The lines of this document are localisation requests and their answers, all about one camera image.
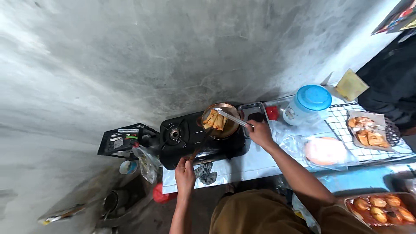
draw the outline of blue lid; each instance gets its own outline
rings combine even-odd
[[[298,102],[312,111],[320,111],[328,108],[332,103],[332,96],[320,85],[302,86],[296,94]]]

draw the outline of black gas stove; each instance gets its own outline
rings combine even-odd
[[[168,170],[174,170],[181,157],[192,154],[206,135],[201,127],[203,112],[197,112],[163,121],[160,125],[160,161]],[[244,155],[249,148],[241,126],[224,139],[208,137],[196,155],[193,164],[202,164]]]

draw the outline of metal pot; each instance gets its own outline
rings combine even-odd
[[[213,104],[213,105],[209,106],[204,111],[204,113],[202,114],[202,118],[201,118],[202,126],[204,125],[203,121],[208,117],[212,108],[221,108],[227,114],[233,115],[234,117],[236,117],[238,119],[241,118],[237,109],[233,105],[230,105],[228,103],[216,103],[216,104]],[[227,120],[227,122],[224,125],[224,130],[221,131],[221,130],[214,129],[212,131],[212,133],[210,134],[210,137],[212,137],[214,139],[222,139],[222,138],[229,137],[234,132],[236,132],[239,127],[240,127],[240,125],[238,123],[236,123],[232,120]]]
[[[123,207],[129,201],[129,193],[125,190],[111,191],[104,201],[104,210],[113,212],[114,210]]]

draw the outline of tray of fried food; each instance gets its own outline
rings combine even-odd
[[[218,114],[218,111],[211,109],[208,117],[202,122],[204,123],[204,129],[213,127],[217,130],[224,130],[224,125],[227,122],[227,118]]]
[[[356,218],[373,227],[415,224],[416,201],[410,193],[365,194],[345,199]]]
[[[349,111],[349,114],[347,125],[357,146],[394,151],[386,140],[384,115],[359,111]]]

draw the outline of grey cement wall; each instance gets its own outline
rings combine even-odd
[[[369,34],[397,2],[0,0],[0,229],[56,233],[36,219],[120,163],[96,155],[106,130],[360,68],[393,40]]]

